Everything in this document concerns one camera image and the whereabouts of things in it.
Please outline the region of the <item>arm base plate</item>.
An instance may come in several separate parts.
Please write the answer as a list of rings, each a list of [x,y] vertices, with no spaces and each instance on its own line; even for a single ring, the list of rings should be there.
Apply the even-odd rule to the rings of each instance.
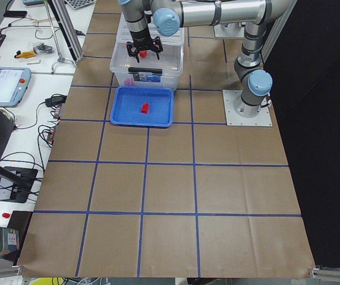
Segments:
[[[239,127],[272,127],[266,99],[258,106],[249,106],[242,101],[241,93],[241,90],[222,90],[226,124]]]
[[[245,22],[218,24],[214,26],[214,35],[217,39],[235,39],[244,38]]]

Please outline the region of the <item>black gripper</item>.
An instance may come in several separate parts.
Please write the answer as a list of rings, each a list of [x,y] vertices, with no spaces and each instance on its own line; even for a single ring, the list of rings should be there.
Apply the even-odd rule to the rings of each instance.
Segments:
[[[139,32],[131,31],[130,33],[133,42],[126,43],[129,57],[134,57],[139,63],[139,52],[142,50],[151,50],[156,54],[157,59],[160,60],[160,54],[163,52],[163,46],[159,36],[151,38],[148,28]]]

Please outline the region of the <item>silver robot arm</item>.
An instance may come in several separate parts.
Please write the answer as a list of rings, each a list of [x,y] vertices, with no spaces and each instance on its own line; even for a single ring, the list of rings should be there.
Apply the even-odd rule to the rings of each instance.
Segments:
[[[160,36],[169,37],[180,28],[244,22],[241,53],[234,62],[243,85],[234,110],[244,118],[253,118],[264,108],[262,101],[268,96],[273,81],[270,74],[259,67],[263,38],[267,24],[283,16],[290,4],[290,1],[270,0],[119,1],[132,37],[127,42],[127,53],[136,59],[144,50],[160,54],[163,51]],[[150,35],[148,11],[160,36]]]

